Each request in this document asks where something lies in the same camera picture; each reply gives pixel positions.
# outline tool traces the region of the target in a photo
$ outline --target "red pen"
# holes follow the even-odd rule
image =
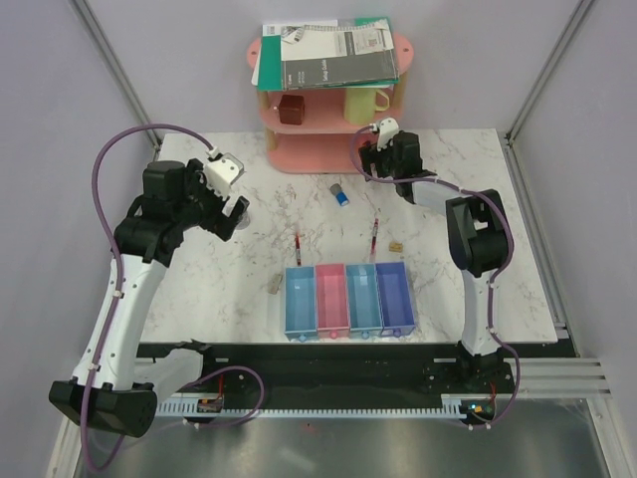
[[[299,231],[295,232],[295,249],[297,252],[297,266],[301,267],[301,241],[299,239]]]
[[[374,227],[371,230],[371,252],[369,253],[369,262],[376,260],[376,236],[378,236],[378,218],[374,218]]]

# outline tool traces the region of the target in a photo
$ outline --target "white marble tabletop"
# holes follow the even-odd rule
[[[509,269],[501,276],[500,332],[509,342],[555,342],[529,237],[507,166],[492,129],[416,130],[424,166],[463,187],[497,189],[516,240]],[[276,171],[260,133],[206,134],[222,151],[244,162],[246,173],[233,195],[250,200],[250,224],[224,243],[194,228],[175,252],[153,300],[143,342],[286,343],[281,293],[268,282],[296,265],[298,228],[304,265],[366,262],[378,217],[376,261],[404,260],[414,297],[417,329],[381,342],[449,343],[464,324],[463,284],[447,243],[445,218],[410,205],[392,185],[366,183],[353,174],[300,175]],[[204,158],[204,146],[183,134],[167,134],[159,159]],[[329,192],[338,182],[349,198],[339,207]],[[402,254],[388,251],[391,240]],[[349,339],[325,342],[347,342]]]

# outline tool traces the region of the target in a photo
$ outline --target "robotic arm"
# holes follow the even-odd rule
[[[401,131],[395,119],[375,124],[377,142],[367,142],[359,150],[363,170],[377,177],[405,180],[396,192],[407,202],[433,209],[447,217],[451,257],[462,273],[465,289],[465,327],[458,345],[460,375],[479,380],[502,372],[503,351],[492,336],[498,328],[498,284],[490,280],[507,260],[509,247],[503,224],[492,208],[478,197],[459,193],[434,179],[434,172],[423,169],[418,135]],[[430,181],[410,179],[432,176]],[[482,191],[503,212],[500,194]],[[489,324],[488,297],[493,287],[493,323]]]
[[[114,294],[119,300],[91,390],[90,428],[139,437],[152,423],[157,403],[201,374],[203,358],[193,350],[174,350],[139,370],[134,362],[150,304],[183,242],[184,231],[199,226],[228,241],[248,208],[248,200],[241,196],[230,215],[223,214],[230,188],[244,168],[231,154],[213,149],[209,155],[205,164],[198,159],[187,165],[177,161],[149,164],[143,172],[143,194],[115,228],[124,271],[121,291],[115,290],[113,259],[105,299],[85,353],[72,379],[55,381],[49,393],[49,400],[76,424]]]

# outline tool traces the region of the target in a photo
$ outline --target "brown box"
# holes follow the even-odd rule
[[[303,124],[306,103],[298,95],[283,95],[279,103],[279,121],[282,124]]]

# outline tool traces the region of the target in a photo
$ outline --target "yellow-green mug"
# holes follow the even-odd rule
[[[385,104],[376,102],[378,95],[385,98]],[[374,121],[376,112],[389,110],[389,95],[378,88],[346,88],[345,89],[345,120],[352,124],[370,124]]]

